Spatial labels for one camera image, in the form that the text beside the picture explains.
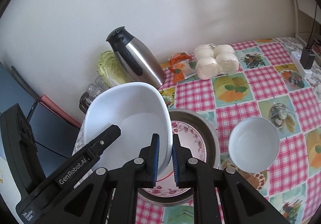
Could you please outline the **tray of glass cups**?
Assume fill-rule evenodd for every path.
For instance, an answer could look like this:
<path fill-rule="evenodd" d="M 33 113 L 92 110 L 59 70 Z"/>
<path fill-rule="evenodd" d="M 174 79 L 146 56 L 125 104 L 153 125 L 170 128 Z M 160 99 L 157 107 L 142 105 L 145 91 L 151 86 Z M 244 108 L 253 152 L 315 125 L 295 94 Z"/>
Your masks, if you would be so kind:
<path fill-rule="evenodd" d="M 87 86 L 86 91 L 88 92 L 89 96 L 95 99 L 101 93 L 105 92 L 109 89 L 109 86 L 105 84 L 103 78 L 101 76 L 97 76 L 93 83 L 90 83 Z"/>

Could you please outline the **napa cabbage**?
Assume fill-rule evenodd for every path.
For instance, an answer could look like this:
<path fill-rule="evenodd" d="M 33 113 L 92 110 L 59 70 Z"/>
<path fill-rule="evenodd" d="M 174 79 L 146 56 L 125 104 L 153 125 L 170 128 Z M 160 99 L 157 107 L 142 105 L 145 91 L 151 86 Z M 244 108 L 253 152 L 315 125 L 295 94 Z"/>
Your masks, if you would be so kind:
<path fill-rule="evenodd" d="M 110 88 L 131 81 L 112 51 L 101 54 L 97 63 L 97 72 Z"/>

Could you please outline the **bag of steamed buns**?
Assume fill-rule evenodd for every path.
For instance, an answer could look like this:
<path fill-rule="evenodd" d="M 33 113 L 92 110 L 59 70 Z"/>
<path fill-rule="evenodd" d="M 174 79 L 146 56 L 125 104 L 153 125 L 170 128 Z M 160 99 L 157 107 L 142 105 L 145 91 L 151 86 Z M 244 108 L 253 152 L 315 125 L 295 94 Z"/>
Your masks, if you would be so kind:
<path fill-rule="evenodd" d="M 231 45 L 200 45 L 194 50 L 194 58 L 195 71 L 201 80 L 233 74 L 239 69 L 239 61 Z"/>

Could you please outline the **white power strip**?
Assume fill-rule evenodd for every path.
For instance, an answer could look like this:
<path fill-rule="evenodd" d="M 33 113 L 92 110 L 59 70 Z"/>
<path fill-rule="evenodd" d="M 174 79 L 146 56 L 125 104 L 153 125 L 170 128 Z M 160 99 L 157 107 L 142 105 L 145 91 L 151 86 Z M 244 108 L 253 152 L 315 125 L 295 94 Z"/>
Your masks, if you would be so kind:
<path fill-rule="evenodd" d="M 312 71 L 311 69 L 304 69 L 303 65 L 300 62 L 301 59 L 301 54 L 296 52 L 296 51 L 292 51 L 291 55 L 290 55 L 290 59 L 291 61 L 294 63 L 294 65 L 296 66 L 299 74 L 301 75 L 301 77 L 303 79 L 310 79 L 312 76 Z"/>

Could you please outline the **stainless steel thermos jug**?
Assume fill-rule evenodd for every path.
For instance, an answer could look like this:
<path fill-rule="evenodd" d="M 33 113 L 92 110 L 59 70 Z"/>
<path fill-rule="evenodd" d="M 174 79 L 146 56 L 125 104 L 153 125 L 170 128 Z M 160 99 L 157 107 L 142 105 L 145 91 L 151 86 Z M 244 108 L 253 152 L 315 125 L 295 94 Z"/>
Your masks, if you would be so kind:
<path fill-rule="evenodd" d="M 106 41 L 133 82 L 145 82 L 157 89 L 164 84 L 166 74 L 152 52 L 124 26 L 114 29 Z"/>

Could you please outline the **black power adapter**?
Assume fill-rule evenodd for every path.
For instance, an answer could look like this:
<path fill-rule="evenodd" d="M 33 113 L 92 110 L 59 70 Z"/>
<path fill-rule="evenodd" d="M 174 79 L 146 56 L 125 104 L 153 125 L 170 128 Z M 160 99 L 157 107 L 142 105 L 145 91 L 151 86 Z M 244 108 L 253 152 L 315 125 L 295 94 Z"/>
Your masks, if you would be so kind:
<path fill-rule="evenodd" d="M 315 59 L 315 54 L 310 48 L 304 47 L 301 53 L 300 64 L 306 70 L 312 68 Z"/>

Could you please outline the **floral pink rimmed plate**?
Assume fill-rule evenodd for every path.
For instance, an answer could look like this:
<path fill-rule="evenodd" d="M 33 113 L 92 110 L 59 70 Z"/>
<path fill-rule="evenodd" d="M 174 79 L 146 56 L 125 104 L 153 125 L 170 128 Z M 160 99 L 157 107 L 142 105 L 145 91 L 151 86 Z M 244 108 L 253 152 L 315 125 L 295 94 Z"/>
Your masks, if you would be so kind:
<path fill-rule="evenodd" d="M 181 146 L 191 150 L 193 157 L 206 161 L 207 152 L 205 142 L 200 133 L 188 123 L 182 121 L 171 122 L 173 134 L 178 134 Z M 175 197 L 187 192 L 189 188 L 179 189 L 176 186 L 173 172 L 172 160 L 168 164 L 166 170 L 157 178 L 154 188 L 143 189 L 150 195 L 160 198 Z"/>

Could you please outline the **white wooden shelf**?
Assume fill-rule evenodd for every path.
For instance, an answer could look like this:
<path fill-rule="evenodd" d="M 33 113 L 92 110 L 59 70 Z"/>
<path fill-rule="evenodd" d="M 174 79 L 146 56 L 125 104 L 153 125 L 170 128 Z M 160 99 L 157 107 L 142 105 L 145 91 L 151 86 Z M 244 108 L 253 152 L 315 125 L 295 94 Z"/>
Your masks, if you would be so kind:
<path fill-rule="evenodd" d="M 300 13 L 302 12 L 312 20 L 315 20 L 316 31 L 312 35 L 318 37 L 320 31 L 320 7 L 317 6 L 315 0 L 293 0 L 293 3 L 296 18 L 296 38 L 302 44 L 306 44 L 308 43 L 311 30 L 302 30 L 300 26 Z"/>

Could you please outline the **checkered picture tablecloth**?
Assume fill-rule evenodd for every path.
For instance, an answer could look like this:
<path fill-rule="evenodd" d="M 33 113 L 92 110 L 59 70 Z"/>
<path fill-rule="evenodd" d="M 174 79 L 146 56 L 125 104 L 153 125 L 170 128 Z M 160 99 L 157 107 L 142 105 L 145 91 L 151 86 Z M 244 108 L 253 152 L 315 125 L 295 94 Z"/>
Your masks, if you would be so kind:
<path fill-rule="evenodd" d="M 320 206 L 320 67 L 304 80 L 292 63 L 303 45 L 295 38 L 273 38 L 233 45 L 240 67 L 211 80 L 193 76 L 174 82 L 169 64 L 160 93 L 168 108 L 195 111 L 212 124 L 220 145 L 220 165 L 235 126 L 249 117 L 273 122 L 280 152 L 273 164 L 242 176 L 290 223 L 308 223 Z"/>

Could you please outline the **white square bowl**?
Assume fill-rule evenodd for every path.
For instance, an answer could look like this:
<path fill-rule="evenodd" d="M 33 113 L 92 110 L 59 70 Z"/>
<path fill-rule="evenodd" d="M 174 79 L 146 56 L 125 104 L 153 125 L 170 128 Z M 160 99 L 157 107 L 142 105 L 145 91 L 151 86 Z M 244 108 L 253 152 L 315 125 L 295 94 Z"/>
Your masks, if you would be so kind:
<path fill-rule="evenodd" d="M 110 125 L 117 125 L 121 135 L 100 156 L 93 169 L 120 168 L 139 156 L 159 135 L 158 175 L 170 163 L 173 134 L 167 106 L 159 91 L 143 82 L 125 83 L 100 94 L 89 106 L 84 120 L 84 142 L 88 143 Z"/>

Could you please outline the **pale blue round bowl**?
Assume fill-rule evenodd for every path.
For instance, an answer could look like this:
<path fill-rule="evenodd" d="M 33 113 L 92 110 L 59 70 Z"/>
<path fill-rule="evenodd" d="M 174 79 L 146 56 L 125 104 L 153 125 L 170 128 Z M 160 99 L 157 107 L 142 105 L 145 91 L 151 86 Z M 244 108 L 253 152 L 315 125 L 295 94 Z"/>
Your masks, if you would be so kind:
<path fill-rule="evenodd" d="M 230 134 L 230 158 L 237 168 L 248 173 L 268 169 L 277 158 L 279 149 L 277 129 L 264 118 L 246 118 Z"/>

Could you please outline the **orange snack packet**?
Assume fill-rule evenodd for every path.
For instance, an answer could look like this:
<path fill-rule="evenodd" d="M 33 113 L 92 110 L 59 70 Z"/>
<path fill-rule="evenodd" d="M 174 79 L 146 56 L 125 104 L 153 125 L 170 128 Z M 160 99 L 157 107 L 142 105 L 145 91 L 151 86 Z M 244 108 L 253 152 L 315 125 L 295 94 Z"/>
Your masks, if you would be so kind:
<path fill-rule="evenodd" d="M 169 70 L 174 74 L 173 83 L 185 80 L 189 75 L 193 74 L 190 67 L 192 58 L 185 52 L 179 52 L 169 58 Z"/>

